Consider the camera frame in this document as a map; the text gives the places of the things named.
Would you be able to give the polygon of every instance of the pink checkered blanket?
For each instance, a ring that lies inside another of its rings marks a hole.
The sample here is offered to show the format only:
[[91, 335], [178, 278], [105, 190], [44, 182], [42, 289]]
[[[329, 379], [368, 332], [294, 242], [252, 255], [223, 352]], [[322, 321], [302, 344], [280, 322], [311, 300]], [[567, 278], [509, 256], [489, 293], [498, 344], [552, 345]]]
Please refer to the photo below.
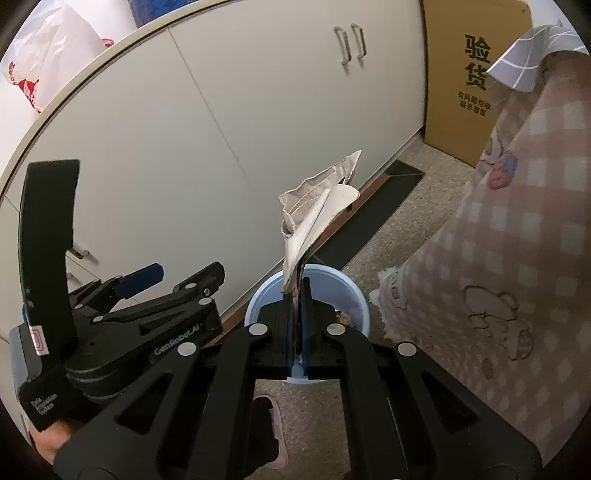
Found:
[[537, 61], [533, 41], [530, 64], [504, 55], [522, 81], [491, 87], [501, 113], [470, 192], [379, 306], [388, 337], [418, 344], [547, 463], [591, 405], [591, 59], [543, 35]]

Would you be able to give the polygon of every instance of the plastic bag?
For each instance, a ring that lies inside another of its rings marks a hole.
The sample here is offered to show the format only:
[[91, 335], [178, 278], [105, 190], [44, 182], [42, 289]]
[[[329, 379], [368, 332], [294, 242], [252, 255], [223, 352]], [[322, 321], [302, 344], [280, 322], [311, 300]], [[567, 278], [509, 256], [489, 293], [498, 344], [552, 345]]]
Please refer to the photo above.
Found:
[[26, 95], [37, 112], [53, 100], [112, 40], [101, 39], [64, 0], [41, 0], [4, 55], [7, 81]]

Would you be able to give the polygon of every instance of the white cabinet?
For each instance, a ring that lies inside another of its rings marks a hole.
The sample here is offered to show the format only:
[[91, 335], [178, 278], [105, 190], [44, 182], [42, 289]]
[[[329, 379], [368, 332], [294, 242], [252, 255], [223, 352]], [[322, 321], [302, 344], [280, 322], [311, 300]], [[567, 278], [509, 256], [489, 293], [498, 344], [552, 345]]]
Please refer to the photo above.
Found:
[[4, 339], [8, 340], [10, 330], [22, 323], [21, 309], [18, 211], [4, 201], [0, 204], [0, 335]]
[[98, 280], [97, 277], [84, 270], [84, 268], [68, 257], [66, 257], [66, 278], [68, 282], [68, 291], [74, 291], [82, 285]]
[[[362, 60], [351, 23], [365, 34]], [[349, 39], [345, 67], [335, 26]], [[361, 149], [359, 187], [423, 125], [418, 0], [248, 0], [171, 32], [266, 204]]]
[[10, 414], [12, 421], [27, 438], [27, 426], [21, 416], [21, 407], [18, 404], [17, 395], [14, 392], [12, 381], [12, 368], [10, 360], [10, 347], [4, 340], [0, 340], [0, 398]]
[[[212, 261], [226, 269], [224, 311], [282, 257], [266, 220], [168, 31], [108, 66], [74, 96], [30, 149], [30, 161], [80, 159], [77, 262], [106, 280], [153, 262], [170, 293]], [[8, 198], [20, 204], [26, 164]]]

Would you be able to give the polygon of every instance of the paper trash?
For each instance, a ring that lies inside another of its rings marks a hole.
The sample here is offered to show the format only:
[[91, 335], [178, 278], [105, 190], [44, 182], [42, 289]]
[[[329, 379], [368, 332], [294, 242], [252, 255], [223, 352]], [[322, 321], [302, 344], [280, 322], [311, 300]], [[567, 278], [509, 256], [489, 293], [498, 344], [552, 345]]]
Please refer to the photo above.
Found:
[[360, 155], [361, 150], [352, 153], [279, 196], [283, 213], [281, 231], [285, 238], [284, 293], [298, 286], [301, 270], [320, 235], [359, 198], [359, 191], [349, 183]]

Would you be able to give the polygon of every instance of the metal drawer handle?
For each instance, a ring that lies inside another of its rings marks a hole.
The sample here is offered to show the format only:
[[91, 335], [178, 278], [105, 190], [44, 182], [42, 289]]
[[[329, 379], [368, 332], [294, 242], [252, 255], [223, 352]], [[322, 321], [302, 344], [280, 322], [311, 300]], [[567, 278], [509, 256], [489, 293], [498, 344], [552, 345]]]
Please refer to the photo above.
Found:
[[[341, 65], [347, 65], [351, 61], [351, 47], [349, 46], [349, 37], [347, 37], [347, 32], [342, 27], [335, 27], [334, 30], [337, 38], [339, 39], [341, 50], [343, 51], [343, 60], [340, 63]], [[342, 41], [340, 39], [339, 33], [343, 34]]]
[[74, 283], [82, 284], [81, 280], [71, 272], [66, 273], [66, 279], [72, 280]]
[[82, 260], [83, 258], [88, 257], [90, 252], [84, 248], [81, 248], [79, 245], [74, 244], [72, 248], [68, 250], [72, 255], [74, 255], [78, 260]]
[[[355, 35], [355, 40], [357, 42], [357, 48], [359, 49], [359, 54], [357, 55], [357, 59], [361, 60], [368, 54], [368, 49], [365, 46], [365, 35], [363, 34], [363, 28], [361, 28], [356, 23], [351, 23], [351, 29], [353, 30], [353, 34]], [[359, 30], [359, 36], [361, 38], [361, 47], [359, 45], [359, 39], [357, 38], [357, 30]]]

